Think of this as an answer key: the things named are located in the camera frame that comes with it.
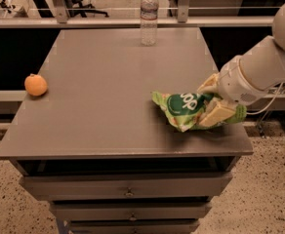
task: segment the gray table surface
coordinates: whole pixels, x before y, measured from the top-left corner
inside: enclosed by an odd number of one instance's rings
[[[0,144],[0,159],[241,156],[242,124],[178,133],[151,92],[195,93],[215,63],[198,28],[160,28],[144,47],[138,29],[63,30]]]

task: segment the water bottle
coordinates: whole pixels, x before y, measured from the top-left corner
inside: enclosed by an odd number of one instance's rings
[[[158,23],[159,0],[141,1],[141,38],[142,44],[154,45]]]

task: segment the drawer knob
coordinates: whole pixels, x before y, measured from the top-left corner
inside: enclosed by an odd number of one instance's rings
[[[134,213],[132,213],[132,215],[130,216],[129,220],[132,221],[132,222],[137,220]]]
[[[127,189],[127,192],[124,193],[124,196],[127,197],[127,198],[131,198],[134,196],[134,193],[132,192],[132,189],[131,188],[128,188]]]

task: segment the chip bag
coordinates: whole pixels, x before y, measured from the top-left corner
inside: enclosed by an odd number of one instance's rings
[[[170,95],[152,92],[152,100],[180,132],[242,122],[247,112],[246,106],[229,103],[217,94]]]

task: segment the white cable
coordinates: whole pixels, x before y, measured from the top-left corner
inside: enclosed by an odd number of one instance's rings
[[[260,113],[263,113],[264,111],[266,111],[271,106],[271,104],[275,101],[277,96],[279,95],[279,92],[280,92],[282,86],[283,86],[283,83],[280,83],[279,88],[275,93],[275,96],[271,99],[270,103],[265,108],[263,108],[262,110],[260,110],[258,112],[255,112],[255,113],[248,113],[247,112],[247,115],[257,115],[257,114],[260,114]]]

